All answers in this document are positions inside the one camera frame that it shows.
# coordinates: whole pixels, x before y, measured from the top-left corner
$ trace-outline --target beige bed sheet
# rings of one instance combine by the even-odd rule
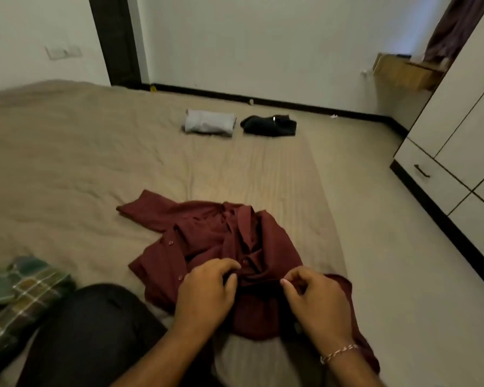
[[[184,134],[187,108],[235,113],[233,138]],[[33,254],[69,271],[81,286],[114,282],[143,298],[127,265],[159,235],[115,207],[148,189],[175,201],[266,209],[306,265],[345,274],[302,124],[286,138],[243,135],[239,127],[246,116],[275,113],[288,112],[68,81],[1,92],[0,265]],[[236,336],[217,336],[214,344],[215,368],[229,386],[320,381],[315,356],[305,356],[301,345],[287,343],[285,350],[279,339]],[[2,373],[0,385],[14,384],[24,358]]]

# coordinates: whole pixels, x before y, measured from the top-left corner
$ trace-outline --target drawer handle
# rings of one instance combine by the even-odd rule
[[[419,165],[414,164],[414,168],[416,168],[421,173],[421,175],[423,175],[425,178],[430,178],[430,175],[425,174],[423,170],[419,168]]]

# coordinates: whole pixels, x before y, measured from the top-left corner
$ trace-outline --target hand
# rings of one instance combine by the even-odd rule
[[[177,293],[173,329],[194,330],[208,339],[213,335],[235,301],[237,275],[222,276],[240,264],[232,259],[214,259],[195,267],[183,280]]]
[[[289,271],[280,283],[290,309],[321,355],[327,356],[354,343],[351,308],[337,281],[299,266]],[[293,283],[306,287],[303,295]]]

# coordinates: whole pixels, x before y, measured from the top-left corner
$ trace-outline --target plaid shirt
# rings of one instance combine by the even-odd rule
[[[25,347],[45,312],[75,282],[34,256],[19,256],[0,273],[0,371]]]

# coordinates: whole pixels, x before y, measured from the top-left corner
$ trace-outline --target purple curtain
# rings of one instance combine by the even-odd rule
[[[452,0],[428,42],[425,61],[452,61],[484,15],[484,0]]]

